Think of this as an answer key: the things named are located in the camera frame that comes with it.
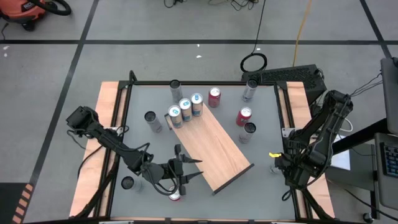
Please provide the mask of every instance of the yellow label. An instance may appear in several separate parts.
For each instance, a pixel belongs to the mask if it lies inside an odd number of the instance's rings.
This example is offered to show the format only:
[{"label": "yellow label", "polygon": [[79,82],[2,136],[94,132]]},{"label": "yellow label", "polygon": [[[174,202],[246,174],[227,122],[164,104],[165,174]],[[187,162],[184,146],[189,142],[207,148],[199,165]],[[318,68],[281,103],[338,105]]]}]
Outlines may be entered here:
[{"label": "yellow label", "polygon": [[269,156],[271,156],[272,158],[276,158],[276,157],[279,157],[281,155],[282,155],[282,153],[272,153],[272,152],[269,153]]}]

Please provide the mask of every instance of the vacuum hose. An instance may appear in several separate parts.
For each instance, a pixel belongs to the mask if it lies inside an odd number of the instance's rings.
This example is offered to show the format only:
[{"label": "vacuum hose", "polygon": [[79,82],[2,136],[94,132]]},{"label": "vacuum hose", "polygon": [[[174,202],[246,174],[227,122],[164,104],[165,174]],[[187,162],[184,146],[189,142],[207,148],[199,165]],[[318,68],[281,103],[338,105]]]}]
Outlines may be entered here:
[{"label": "vacuum hose", "polygon": [[46,10],[48,12],[52,12],[52,13],[54,13],[56,15],[59,15],[59,16],[69,16],[70,13],[72,12],[72,10],[70,9],[70,6],[64,0],[54,0],[54,1],[58,2],[59,4],[61,4],[65,8],[65,10],[58,10],[58,9],[56,9],[54,7],[51,7],[51,6],[47,5],[47,4],[41,3],[40,0],[28,0],[28,1],[31,2],[32,4],[35,4],[36,6],[41,7],[42,9],[44,9],[44,10]]}]

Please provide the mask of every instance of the concrete floor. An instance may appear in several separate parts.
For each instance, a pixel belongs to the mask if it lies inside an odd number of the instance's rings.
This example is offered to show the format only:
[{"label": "concrete floor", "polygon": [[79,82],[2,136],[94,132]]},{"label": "concrete floor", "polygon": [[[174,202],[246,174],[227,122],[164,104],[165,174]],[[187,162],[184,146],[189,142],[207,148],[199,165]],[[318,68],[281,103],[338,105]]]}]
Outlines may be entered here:
[{"label": "concrete floor", "polygon": [[[7,40],[0,41],[0,128],[7,130],[0,136],[0,182],[29,182],[39,154],[45,159],[25,222],[68,217],[83,151],[66,135],[65,119],[77,106],[95,106],[102,81],[125,80],[131,69],[139,80],[240,80],[240,61],[253,45],[230,40],[256,38],[262,7],[237,12],[228,3],[209,6],[207,0],[188,0],[171,9],[161,0],[68,2],[72,15],[48,14],[33,32],[10,24],[4,31]],[[306,4],[268,0],[259,39],[295,40]],[[387,46],[391,55],[398,55],[398,2],[366,4],[384,40],[395,41],[388,42],[395,44]],[[322,68],[330,90],[351,93],[379,73],[385,57],[358,0],[314,0],[301,39],[324,40],[300,45],[296,65]],[[292,65],[293,44],[257,47],[267,55],[268,69]],[[260,62],[247,63],[253,69]],[[381,86],[353,102],[348,119],[354,131],[385,117]],[[369,211],[340,189],[329,188],[342,220],[360,222]],[[369,201],[366,191],[351,190]],[[384,217],[379,222],[392,223]]]}]

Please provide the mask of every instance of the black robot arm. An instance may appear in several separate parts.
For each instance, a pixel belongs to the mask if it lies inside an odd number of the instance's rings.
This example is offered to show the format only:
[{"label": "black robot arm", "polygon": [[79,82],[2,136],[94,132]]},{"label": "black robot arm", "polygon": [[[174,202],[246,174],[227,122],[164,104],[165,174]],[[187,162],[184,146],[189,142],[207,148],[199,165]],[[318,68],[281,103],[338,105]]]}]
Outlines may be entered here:
[{"label": "black robot arm", "polygon": [[[285,153],[280,153],[279,157],[275,158],[275,166],[282,171],[285,184],[301,190],[320,218],[331,217],[316,203],[307,187],[320,178],[330,166],[333,155],[331,145],[344,119],[352,110],[353,103],[349,95],[336,90],[329,91],[324,98],[322,109],[303,129],[291,131],[289,136],[284,138]],[[320,128],[317,139],[310,142],[311,136]]]},{"label": "black robot arm", "polygon": [[[185,195],[185,187],[183,184],[187,184],[191,178],[202,173],[197,172],[186,176],[183,175],[182,164],[184,162],[192,163],[201,161],[188,158],[183,154],[180,155],[181,145],[179,144],[175,145],[175,157],[173,159],[169,159],[167,163],[155,164],[151,162],[154,155],[146,152],[149,147],[149,143],[138,148],[127,147],[121,141],[121,137],[118,136],[115,130],[104,129],[98,121],[97,112],[87,106],[79,106],[67,118],[67,124],[72,128],[73,133],[77,136],[82,137],[82,135],[85,135],[89,138],[96,138],[102,146],[111,149],[116,154],[120,155],[123,158],[124,163],[134,174],[142,174],[143,178],[150,182],[156,191],[163,195],[172,195],[177,190],[180,191],[181,195]],[[160,191],[156,185],[163,188],[159,183],[162,179],[175,179],[175,188],[172,191],[166,191],[166,193]]]}]

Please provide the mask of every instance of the orange vacuum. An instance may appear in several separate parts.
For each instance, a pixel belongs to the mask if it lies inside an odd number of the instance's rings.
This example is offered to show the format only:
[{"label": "orange vacuum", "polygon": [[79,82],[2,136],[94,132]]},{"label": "orange vacuum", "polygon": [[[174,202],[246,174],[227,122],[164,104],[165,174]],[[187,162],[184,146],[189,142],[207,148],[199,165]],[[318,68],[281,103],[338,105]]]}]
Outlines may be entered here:
[{"label": "orange vacuum", "polygon": [[8,22],[22,24],[28,31],[34,30],[34,22],[44,17],[45,12],[52,12],[59,16],[68,16],[72,10],[64,0],[54,0],[65,10],[58,10],[58,6],[44,0],[0,0],[0,17]]}]

